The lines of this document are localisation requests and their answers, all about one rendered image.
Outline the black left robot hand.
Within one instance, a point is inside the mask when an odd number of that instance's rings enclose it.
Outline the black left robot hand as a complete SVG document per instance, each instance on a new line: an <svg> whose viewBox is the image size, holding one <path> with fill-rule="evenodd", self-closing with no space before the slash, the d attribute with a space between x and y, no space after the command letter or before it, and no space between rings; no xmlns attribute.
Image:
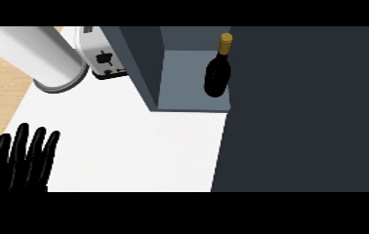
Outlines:
<svg viewBox="0 0 369 234"><path fill-rule="evenodd" d="M49 138L40 127L29 138L29 124L19 125L16 135L0 136L0 193L44 193L52 172L60 132Z"/></svg>

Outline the grey open cabinet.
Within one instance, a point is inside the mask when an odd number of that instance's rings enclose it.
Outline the grey open cabinet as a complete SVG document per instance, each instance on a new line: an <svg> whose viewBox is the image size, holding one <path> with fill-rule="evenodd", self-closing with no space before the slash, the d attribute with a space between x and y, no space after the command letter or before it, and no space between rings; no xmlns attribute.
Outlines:
<svg viewBox="0 0 369 234"><path fill-rule="evenodd" d="M209 97L205 73L229 26L103 26L150 111L226 112L229 92Z"/></svg>

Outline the dark wine bottle gold cap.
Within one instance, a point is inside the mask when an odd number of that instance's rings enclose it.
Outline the dark wine bottle gold cap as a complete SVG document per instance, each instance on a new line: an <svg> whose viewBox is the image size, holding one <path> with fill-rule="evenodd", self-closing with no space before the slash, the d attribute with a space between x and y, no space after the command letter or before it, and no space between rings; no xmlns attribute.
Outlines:
<svg viewBox="0 0 369 234"><path fill-rule="evenodd" d="M204 89L205 93L212 98L218 98L223 95L230 78L230 64L227 62L227 55L232 41L232 34L229 32L221 33L218 37L215 58L209 61L206 66Z"/></svg>

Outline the silver toaster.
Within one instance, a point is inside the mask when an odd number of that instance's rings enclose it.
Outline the silver toaster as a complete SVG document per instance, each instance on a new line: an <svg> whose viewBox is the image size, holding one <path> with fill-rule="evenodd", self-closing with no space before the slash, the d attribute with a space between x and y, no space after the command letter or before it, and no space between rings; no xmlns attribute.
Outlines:
<svg viewBox="0 0 369 234"><path fill-rule="evenodd" d="M75 46L96 79L105 80L127 75L99 26L77 27Z"/></svg>

